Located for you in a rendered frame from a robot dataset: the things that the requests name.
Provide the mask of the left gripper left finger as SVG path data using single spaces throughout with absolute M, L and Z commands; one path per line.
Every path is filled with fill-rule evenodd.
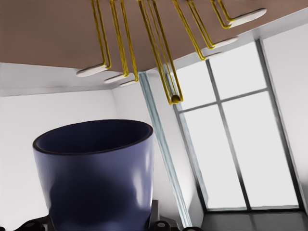
M 50 216 L 29 220 L 14 231 L 52 231 Z

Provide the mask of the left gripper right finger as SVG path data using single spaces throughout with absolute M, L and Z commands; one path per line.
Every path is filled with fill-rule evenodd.
M 160 216 L 159 201 L 152 200 L 152 209 L 147 231 L 180 231 L 175 220 Z

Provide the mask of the dark blue cup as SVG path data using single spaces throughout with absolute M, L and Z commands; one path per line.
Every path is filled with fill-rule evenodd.
M 105 119 L 50 130 L 33 142 L 56 231 L 144 231 L 154 179 L 154 130 Z

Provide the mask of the grey framed window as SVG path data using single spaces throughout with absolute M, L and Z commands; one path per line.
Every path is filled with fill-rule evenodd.
M 260 40 L 178 74 L 175 107 L 206 212 L 306 210 Z

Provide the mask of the silver frame post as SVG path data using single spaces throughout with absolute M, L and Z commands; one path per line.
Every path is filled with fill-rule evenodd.
M 175 202 L 178 208 L 179 216 L 183 227 L 192 226 L 192 221 L 186 207 L 182 190 L 180 188 L 179 180 L 175 171 L 175 167 L 172 161 L 171 153 L 167 144 L 165 133 L 161 124 L 161 120 L 158 114 L 158 110 L 154 101 L 150 83 L 146 72 L 142 71 L 138 73 L 141 89 L 146 101 L 147 109 L 151 118 L 151 122 L 154 128 L 156 139 L 162 154 L 164 165 L 167 171 L 167 176 L 171 184 L 171 188 L 175 197 Z

